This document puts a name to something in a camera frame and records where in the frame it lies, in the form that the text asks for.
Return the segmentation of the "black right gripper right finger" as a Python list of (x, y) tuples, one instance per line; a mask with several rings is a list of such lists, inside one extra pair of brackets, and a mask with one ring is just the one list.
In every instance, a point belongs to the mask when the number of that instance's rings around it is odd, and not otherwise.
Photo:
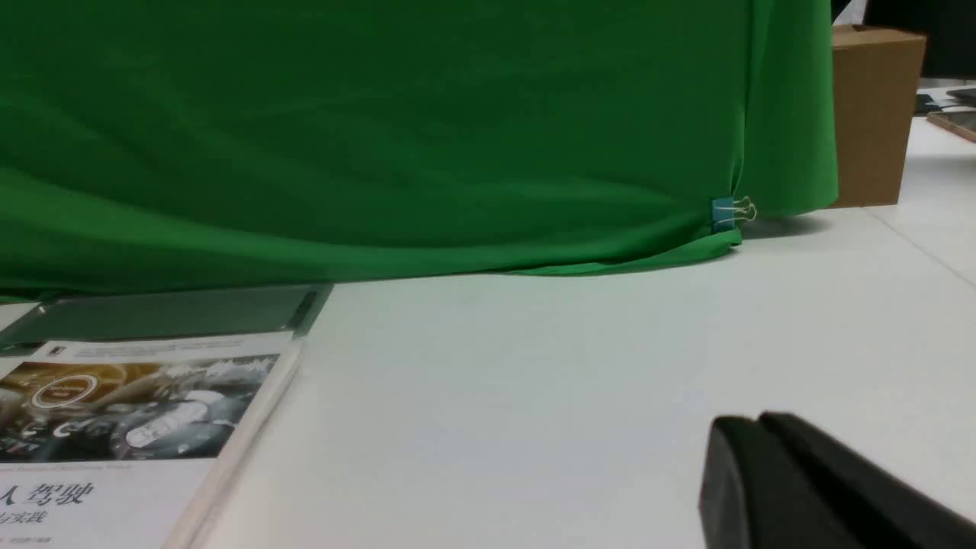
[(827, 510), (864, 548), (973, 548), (974, 521), (893, 476), (815, 424), (763, 413)]

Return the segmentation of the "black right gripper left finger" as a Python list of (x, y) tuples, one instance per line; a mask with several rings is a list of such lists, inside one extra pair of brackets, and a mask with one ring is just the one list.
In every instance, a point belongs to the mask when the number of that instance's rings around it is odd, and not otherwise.
[(757, 421), (714, 418), (698, 515), (708, 548), (861, 548)]

